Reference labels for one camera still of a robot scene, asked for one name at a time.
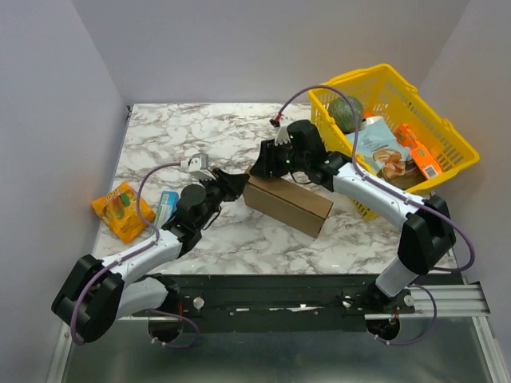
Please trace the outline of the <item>brown cardboard box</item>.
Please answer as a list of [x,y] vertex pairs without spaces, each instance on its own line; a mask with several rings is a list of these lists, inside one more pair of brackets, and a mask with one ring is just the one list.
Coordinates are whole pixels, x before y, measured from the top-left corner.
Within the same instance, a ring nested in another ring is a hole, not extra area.
[[323,228],[333,203],[281,178],[249,176],[244,201],[251,207],[312,238]]

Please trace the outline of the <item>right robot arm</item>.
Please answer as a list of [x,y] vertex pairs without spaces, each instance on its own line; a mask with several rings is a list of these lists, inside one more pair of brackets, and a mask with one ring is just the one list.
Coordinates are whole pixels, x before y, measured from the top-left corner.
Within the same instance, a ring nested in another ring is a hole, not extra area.
[[251,175],[272,179],[302,172],[313,184],[358,200],[400,230],[396,258],[362,296],[368,310],[388,311],[396,296],[428,274],[456,243],[445,200],[410,194],[363,170],[349,156],[326,150],[309,120],[287,126],[275,119],[270,123],[275,138],[261,143]]

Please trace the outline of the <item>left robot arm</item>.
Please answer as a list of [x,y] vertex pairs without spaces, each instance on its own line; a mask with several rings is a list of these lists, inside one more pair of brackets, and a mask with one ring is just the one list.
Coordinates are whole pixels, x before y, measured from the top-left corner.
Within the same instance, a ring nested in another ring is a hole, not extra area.
[[247,173],[215,168],[212,178],[182,190],[176,210],[149,239],[106,259],[92,255],[78,259],[51,306],[69,326],[73,342],[96,341],[126,314],[151,309],[171,314],[176,294],[146,274],[192,250],[220,214],[222,203],[240,198],[248,180]]

